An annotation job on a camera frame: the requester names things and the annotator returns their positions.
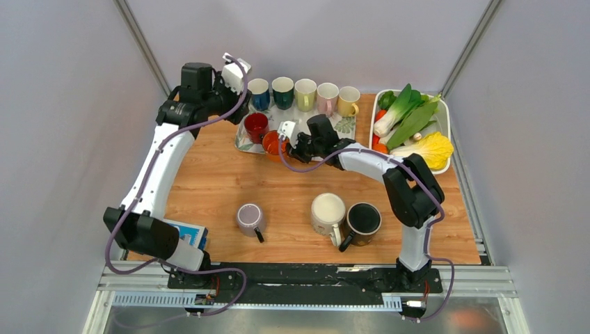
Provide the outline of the pink mug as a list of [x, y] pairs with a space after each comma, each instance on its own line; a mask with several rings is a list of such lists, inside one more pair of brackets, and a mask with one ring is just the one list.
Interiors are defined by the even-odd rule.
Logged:
[[332, 117], [337, 109], [340, 90], [333, 83], [321, 83], [317, 87], [317, 110], [320, 114]]

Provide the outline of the orange mug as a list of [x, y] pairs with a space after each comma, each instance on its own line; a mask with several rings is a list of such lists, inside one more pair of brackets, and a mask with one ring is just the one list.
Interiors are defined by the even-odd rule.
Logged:
[[285, 161], [289, 161], [287, 154], [288, 139], [282, 141], [282, 145], [279, 146], [279, 134], [276, 130], [267, 132], [262, 139], [262, 147], [264, 149], [266, 157], [274, 162], [281, 162], [280, 154], [283, 156]]

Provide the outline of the pale yellow mug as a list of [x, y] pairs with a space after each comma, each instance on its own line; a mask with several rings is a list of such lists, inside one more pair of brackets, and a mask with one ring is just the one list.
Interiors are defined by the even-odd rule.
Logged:
[[352, 86], [345, 86], [340, 88], [337, 112], [342, 117], [354, 117], [359, 113], [358, 100], [360, 99], [360, 91]]

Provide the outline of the light green faceted mug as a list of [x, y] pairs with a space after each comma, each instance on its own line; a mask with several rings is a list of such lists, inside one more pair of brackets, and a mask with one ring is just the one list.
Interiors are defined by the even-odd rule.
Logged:
[[311, 79], [299, 79], [294, 84], [296, 107], [301, 112], [313, 110], [316, 101], [317, 84]]

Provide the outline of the blue mug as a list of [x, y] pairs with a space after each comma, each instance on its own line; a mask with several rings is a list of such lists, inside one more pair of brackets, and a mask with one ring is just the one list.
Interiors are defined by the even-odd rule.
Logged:
[[257, 111], [266, 111], [270, 105], [269, 82], [261, 78], [252, 79], [248, 82], [248, 89], [253, 107]]

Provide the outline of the red mug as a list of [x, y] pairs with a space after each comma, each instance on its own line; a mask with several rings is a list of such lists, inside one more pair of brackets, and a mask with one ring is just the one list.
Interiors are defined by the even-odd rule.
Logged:
[[269, 131], [269, 120], [263, 113], [252, 113], [246, 116], [244, 129], [254, 144], [261, 144], [262, 139]]

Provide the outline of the teal mug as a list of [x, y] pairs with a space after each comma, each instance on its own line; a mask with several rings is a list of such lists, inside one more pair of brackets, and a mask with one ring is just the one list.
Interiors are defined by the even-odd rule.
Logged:
[[287, 110], [294, 102], [294, 81], [289, 77], [278, 77], [271, 83], [273, 101], [280, 110]]

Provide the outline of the cream cat pattern mug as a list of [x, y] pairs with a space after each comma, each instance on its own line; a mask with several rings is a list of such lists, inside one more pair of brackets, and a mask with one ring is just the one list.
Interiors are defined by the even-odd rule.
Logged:
[[340, 226], [345, 214], [343, 199], [334, 193], [321, 193], [312, 201], [311, 226], [316, 233], [330, 237], [333, 245], [338, 247], [342, 243]]

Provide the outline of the mauve mug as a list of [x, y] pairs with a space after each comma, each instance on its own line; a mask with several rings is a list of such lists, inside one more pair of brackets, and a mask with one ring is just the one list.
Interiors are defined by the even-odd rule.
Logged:
[[260, 243], [264, 243], [263, 232], [267, 223], [262, 208], [254, 203], [242, 205], [236, 214], [237, 226], [241, 233], [247, 237], [255, 237]]

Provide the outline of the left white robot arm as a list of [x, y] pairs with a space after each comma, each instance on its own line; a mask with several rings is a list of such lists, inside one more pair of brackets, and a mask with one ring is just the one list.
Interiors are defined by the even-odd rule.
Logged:
[[164, 214], [180, 164], [200, 129], [222, 120], [238, 125], [249, 112], [251, 66], [240, 58], [224, 58], [220, 71], [207, 63], [183, 65], [180, 85], [159, 107], [150, 151], [133, 187], [118, 207], [105, 209], [103, 221], [111, 234], [104, 258], [112, 272], [126, 273], [111, 262], [111, 247], [117, 244], [186, 272], [196, 288], [212, 281], [213, 270], [203, 263], [206, 253], [183, 240], [179, 230], [164, 221]]

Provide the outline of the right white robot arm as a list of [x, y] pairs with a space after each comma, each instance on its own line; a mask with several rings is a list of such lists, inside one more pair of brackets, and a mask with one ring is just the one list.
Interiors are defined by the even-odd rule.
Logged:
[[281, 141], [287, 141], [286, 154], [308, 164], [320, 164], [356, 172], [382, 183], [394, 215], [402, 223], [402, 248], [397, 282], [406, 291], [424, 283], [424, 268], [431, 265], [429, 235], [431, 226], [444, 217], [445, 196], [424, 158], [418, 154], [394, 157], [380, 153], [350, 138], [340, 138], [325, 115], [308, 119], [309, 131], [299, 130], [296, 122], [283, 121], [278, 127]]

